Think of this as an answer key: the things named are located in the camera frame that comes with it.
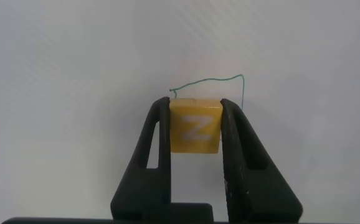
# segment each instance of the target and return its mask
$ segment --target white backdrop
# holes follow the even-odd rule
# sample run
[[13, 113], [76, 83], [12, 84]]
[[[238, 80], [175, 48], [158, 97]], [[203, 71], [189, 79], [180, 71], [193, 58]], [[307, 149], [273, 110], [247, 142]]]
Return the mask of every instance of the white backdrop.
[[[360, 223], [360, 1], [0, 1], [0, 222], [110, 218], [152, 102], [240, 73], [301, 222]], [[172, 174], [173, 202], [227, 219], [220, 154], [172, 155]]]

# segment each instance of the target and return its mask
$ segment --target cube face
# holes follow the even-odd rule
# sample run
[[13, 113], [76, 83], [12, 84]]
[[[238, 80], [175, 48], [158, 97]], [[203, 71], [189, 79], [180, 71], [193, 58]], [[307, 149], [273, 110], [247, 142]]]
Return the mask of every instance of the cube face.
[[217, 153], [223, 106], [220, 100], [172, 99], [171, 152]]

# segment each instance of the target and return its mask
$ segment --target white wall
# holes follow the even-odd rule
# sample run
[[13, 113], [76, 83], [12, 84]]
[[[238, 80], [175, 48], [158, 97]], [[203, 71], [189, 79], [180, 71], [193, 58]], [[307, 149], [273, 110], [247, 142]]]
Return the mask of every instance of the white wall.
[[[301, 222], [360, 223], [360, 1], [0, 1], [0, 222], [110, 218], [152, 102], [240, 73]], [[173, 201], [226, 220], [221, 155], [172, 163]]]

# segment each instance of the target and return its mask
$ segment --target yellow cube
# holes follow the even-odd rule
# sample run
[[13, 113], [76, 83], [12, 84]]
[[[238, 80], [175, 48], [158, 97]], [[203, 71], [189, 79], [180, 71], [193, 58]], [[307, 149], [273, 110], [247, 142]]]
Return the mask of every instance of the yellow cube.
[[220, 100], [172, 99], [169, 107], [172, 152], [219, 151], [223, 112]]

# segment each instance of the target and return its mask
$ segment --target yellow block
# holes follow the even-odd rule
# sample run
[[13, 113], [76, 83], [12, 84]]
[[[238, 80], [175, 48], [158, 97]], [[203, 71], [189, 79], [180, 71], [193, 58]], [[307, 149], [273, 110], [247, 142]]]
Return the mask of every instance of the yellow block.
[[220, 100], [172, 99], [169, 107], [172, 152], [219, 151], [223, 112]]

